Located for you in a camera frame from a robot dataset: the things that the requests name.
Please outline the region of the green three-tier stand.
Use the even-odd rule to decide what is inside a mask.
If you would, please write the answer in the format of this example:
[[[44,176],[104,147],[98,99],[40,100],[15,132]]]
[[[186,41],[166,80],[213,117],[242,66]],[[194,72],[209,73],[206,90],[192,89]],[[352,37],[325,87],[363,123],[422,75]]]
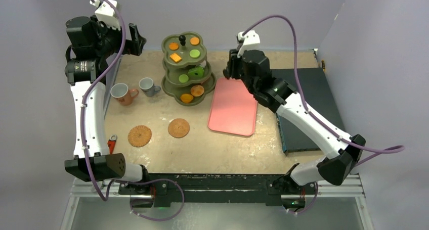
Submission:
[[[190,38],[199,37],[199,45],[191,45]],[[180,47],[176,51],[171,51],[168,48],[169,43],[177,42]],[[182,32],[179,34],[172,34],[164,38],[161,43],[163,52],[162,65],[165,71],[165,75],[162,79],[161,86],[165,94],[173,97],[177,103],[183,106],[195,106],[201,103],[205,96],[212,92],[216,86],[217,79],[212,71],[210,63],[207,61],[207,49],[203,43],[203,38],[200,34],[193,31]],[[200,50],[201,56],[198,59],[192,59],[189,56],[189,52],[193,49]],[[182,61],[179,63],[173,62],[169,56],[173,53],[177,53],[182,57]],[[188,70],[202,66],[204,68],[204,76],[201,79],[189,79],[187,83],[180,83],[178,77],[181,74],[187,74]],[[205,93],[200,97],[194,97],[194,100],[185,104],[180,100],[182,94],[191,94],[190,89],[194,85],[202,85],[205,89]]]

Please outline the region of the grey mug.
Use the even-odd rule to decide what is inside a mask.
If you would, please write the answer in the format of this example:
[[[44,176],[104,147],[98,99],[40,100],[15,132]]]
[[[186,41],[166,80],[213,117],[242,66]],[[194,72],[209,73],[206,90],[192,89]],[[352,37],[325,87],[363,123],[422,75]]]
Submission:
[[[147,97],[153,97],[161,90],[161,87],[155,85],[154,80],[150,77],[142,78],[139,81],[139,88]]]

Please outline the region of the green macaron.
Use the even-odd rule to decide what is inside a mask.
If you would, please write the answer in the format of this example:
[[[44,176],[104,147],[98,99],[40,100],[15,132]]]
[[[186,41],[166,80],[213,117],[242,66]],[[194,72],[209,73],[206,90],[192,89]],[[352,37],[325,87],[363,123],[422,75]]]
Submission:
[[[189,56],[190,56],[192,59],[198,59],[198,58],[201,56],[201,52],[200,52],[200,50],[193,49],[193,50],[191,50],[191,51],[189,52]]]
[[[189,81],[189,76],[187,74],[181,74],[178,80],[180,83],[187,83]]]

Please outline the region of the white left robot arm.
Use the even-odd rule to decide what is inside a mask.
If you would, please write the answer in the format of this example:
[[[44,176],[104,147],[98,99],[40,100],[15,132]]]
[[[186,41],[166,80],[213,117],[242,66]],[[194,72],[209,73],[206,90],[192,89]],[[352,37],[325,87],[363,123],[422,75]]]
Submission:
[[[111,154],[104,131],[104,96],[108,68],[106,59],[112,54],[142,53],[146,39],[135,24],[129,25],[131,39],[123,39],[119,28],[110,28],[96,16],[75,17],[66,22],[70,46],[66,50],[65,75],[74,99],[76,140],[73,159],[66,160],[66,172],[91,181],[88,167],[96,181],[122,178],[126,163],[121,153]]]

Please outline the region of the orange mug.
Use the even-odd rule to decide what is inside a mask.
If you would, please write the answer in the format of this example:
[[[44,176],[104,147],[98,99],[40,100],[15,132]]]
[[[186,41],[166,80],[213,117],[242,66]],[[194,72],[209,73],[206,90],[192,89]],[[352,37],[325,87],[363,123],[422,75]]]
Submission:
[[[110,95],[116,99],[121,105],[129,106],[134,99],[139,95],[138,89],[129,89],[125,83],[117,83],[110,89]]]

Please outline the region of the yellow egg tart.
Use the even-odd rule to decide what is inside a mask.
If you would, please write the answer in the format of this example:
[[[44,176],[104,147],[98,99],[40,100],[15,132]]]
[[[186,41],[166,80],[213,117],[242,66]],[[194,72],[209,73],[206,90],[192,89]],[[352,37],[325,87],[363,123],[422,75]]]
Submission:
[[[180,100],[185,104],[189,104],[194,100],[194,96],[192,94],[182,94]]]

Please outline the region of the paw print bun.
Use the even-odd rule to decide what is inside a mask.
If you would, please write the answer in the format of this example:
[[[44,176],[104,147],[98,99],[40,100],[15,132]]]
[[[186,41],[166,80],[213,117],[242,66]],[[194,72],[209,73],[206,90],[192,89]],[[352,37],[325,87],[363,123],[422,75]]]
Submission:
[[[190,93],[194,97],[200,97],[205,93],[205,89],[202,85],[194,85],[191,87]]]

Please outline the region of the yellow square cracker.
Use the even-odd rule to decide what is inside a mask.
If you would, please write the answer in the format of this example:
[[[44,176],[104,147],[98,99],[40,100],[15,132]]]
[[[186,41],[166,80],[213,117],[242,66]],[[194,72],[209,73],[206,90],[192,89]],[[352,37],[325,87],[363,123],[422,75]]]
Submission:
[[[177,53],[173,53],[169,56],[169,58],[175,62],[175,63],[179,63],[182,61],[182,57],[180,55],[178,55]]]

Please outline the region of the round orange cookie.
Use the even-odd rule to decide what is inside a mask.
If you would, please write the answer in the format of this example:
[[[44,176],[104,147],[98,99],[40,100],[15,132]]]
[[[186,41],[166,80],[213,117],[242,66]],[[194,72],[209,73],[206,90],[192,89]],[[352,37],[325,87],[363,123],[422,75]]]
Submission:
[[[171,42],[171,43],[169,43],[169,45],[168,45],[168,48],[169,48],[171,51],[176,51],[176,50],[178,50],[178,49],[179,49],[179,47],[180,47],[180,45],[179,45],[177,42]]]

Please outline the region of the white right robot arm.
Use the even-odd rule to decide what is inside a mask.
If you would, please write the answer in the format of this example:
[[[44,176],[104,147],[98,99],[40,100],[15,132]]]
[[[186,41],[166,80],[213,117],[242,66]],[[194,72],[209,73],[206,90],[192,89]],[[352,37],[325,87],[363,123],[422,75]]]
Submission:
[[[319,180],[335,186],[343,183],[360,159],[359,147],[366,143],[362,136],[351,136],[333,125],[302,100],[292,85],[273,77],[270,61],[260,50],[240,55],[237,49],[231,49],[223,75],[241,80],[260,105],[291,122],[323,152],[323,158],[298,163],[286,173],[284,186],[288,192],[296,193],[304,185]]]

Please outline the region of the pink serving tray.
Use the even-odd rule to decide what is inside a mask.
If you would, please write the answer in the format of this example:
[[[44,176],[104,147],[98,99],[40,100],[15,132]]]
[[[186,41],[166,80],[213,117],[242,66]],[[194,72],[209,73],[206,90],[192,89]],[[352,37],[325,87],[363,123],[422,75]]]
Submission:
[[[220,78],[214,89],[207,126],[212,131],[251,136],[258,103],[241,80]]]

